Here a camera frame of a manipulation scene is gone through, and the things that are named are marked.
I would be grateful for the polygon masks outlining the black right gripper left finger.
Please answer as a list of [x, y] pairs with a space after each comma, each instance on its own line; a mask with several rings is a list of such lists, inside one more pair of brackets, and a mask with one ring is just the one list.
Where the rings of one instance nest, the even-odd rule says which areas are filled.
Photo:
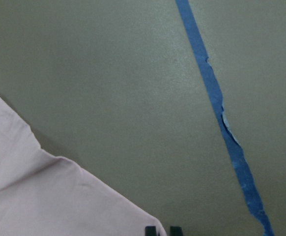
[[155, 226], [146, 226], [144, 233], [145, 233], [145, 236], [156, 236], [156, 227]]

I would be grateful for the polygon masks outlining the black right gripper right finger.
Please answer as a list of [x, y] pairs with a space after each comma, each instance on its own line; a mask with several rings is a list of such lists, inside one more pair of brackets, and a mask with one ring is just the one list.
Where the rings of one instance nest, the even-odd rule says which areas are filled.
[[170, 226], [170, 236], [182, 236], [182, 228], [179, 226]]

